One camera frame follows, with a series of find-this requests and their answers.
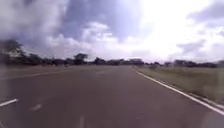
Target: treeline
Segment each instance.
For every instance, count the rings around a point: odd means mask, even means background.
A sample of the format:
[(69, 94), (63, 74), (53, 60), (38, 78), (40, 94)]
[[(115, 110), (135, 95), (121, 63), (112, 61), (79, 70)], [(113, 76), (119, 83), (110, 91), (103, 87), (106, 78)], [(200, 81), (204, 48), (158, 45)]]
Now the treeline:
[(224, 67), (224, 60), (219, 62), (205, 62), (197, 63), (188, 60), (175, 60), (173, 62), (165, 62), (160, 64), (159, 62), (146, 63), (141, 59), (113, 59), (104, 60), (96, 57), (93, 61), (85, 61), (88, 58), (88, 54), (78, 53), (73, 58), (43, 58), (38, 54), (27, 54), (22, 49), (22, 45), (15, 40), (2, 40), (0, 41), (0, 65), (148, 65), (150, 68), (156, 68), (159, 66), (165, 67), (207, 67), (216, 68)]
[(220, 60), (218, 62), (203, 62), (198, 63), (194, 61), (189, 60), (175, 60), (173, 62), (165, 62), (164, 64), (160, 64), (159, 62), (149, 63), (150, 67), (159, 67), (159, 66), (165, 66), (165, 67), (201, 67), (201, 68), (217, 68), (217, 67), (224, 67), (224, 60)]
[(94, 61), (85, 61), (88, 58), (88, 54), (78, 53), (73, 58), (43, 58), (38, 54), (27, 54), (22, 49), (22, 45), (15, 40), (0, 41), (0, 64), (1, 65), (43, 65), (43, 66), (59, 66), (59, 65), (83, 65), (83, 64), (95, 64), (95, 65), (143, 65), (144, 62), (141, 59), (114, 59), (104, 60), (96, 57)]

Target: blue sky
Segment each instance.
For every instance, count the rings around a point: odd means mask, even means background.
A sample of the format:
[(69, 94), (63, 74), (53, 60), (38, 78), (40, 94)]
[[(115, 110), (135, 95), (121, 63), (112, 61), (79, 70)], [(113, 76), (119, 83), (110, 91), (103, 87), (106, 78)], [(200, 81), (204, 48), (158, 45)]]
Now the blue sky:
[(223, 0), (0, 0), (0, 6), (0, 38), (42, 56), (224, 58)]

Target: grassy field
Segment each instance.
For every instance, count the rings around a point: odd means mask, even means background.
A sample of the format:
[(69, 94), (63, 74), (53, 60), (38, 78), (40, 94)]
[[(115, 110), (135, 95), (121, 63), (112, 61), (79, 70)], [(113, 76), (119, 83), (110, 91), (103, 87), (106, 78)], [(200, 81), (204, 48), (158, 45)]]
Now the grassy field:
[(214, 100), (224, 101), (224, 68), (136, 68), (139, 72), (162, 80), (186, 92)]

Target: asphalt road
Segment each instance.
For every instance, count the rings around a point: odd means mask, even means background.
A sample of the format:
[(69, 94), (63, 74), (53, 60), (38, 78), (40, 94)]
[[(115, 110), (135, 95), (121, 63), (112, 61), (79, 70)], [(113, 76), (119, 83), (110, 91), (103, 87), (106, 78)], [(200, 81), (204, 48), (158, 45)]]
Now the asphalt road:
[(0, 72), (0, 128), (223, 128), (224, 116), (131, 67)]

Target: road edge line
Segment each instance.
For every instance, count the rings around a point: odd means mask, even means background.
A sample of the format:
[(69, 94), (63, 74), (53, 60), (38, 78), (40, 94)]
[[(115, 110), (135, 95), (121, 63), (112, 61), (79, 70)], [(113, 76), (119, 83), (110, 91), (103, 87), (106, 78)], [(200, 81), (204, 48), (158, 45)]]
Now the road edge line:
[(141, 75), (141, 76), (147, 78), (147, 79), (150, 79), (150, 80), (152, 80), (152, 81), (154, 81), (154, 82), (156, 82), (156, 83), (158, 83), (158, 84), (160, 84), (160, 85), (162, 85), (162, 86), (164, 86), (164, 87), (166, 87), (166, 88), (168, 88), (168, 89), (170, 89), (170, 90), (172, 90), (172, 91), (175, 91), (175, 92), (177, 92), (177, 93), (179, 93), (179, 94), (181, 94), (181, 95), (183, 95), (183, 96), (185, 96), (185, 97), (187, 97), (187, 98), (189, 98), (189, 99), (191, 99), (191, 100), (193, 100), (193, 101), (195, 101), (195, 102), (197, 102), (197, 103), (199, 103), (199, 104), (201, 104), (201, 105), (203, 105), (203, 106), (209, 108), (210, 110), (213, 110), (213, 111), (215, 111), (215, 112), (221, 114), (222, 116), (224, 116), (224, 111), (222, 111), (222, 110), (220, 110), (220, 109), (218, 109), (218, 108), (215, 108), (215, 107), (209, 105), (209, 104), (206, 103), (206, 102), (203, 102), (203, 101), (201, 101), (201, 100), (199, 100), (199, 99), (197, 99), (197, 98), (195, 98), (195, 97), (193, 97), (193, 96), (188, 95), (187, 93), (184, 93), (184, 92), (182, 92), (182, 91), (180, 91), (180, 90), (178, 90), (178, 89), (175, 89), (175, 88), (173, 88), (173, 87), (171, 87), (171, 86), (169, 86), (169, 85), (167, 85), (167, 84), (164, 84), (164, 83), (162, 83), (162, 82), (160, 82), (160, 81), (158, 81), (158, 80), (156, 80), (156, 79), (153, 79), (153, 78), (151, 78), (151, 77), (149, 77), (149, 76), (147, 76), (147, 75), (145, 75), (145, 74), (143, 74), (143, 73), (140, 73), (140, 72), (138, 72), (138, 71), (135, 71), (135, 72), (136, 72), (137, 74), (139, 74), (139, 75)]

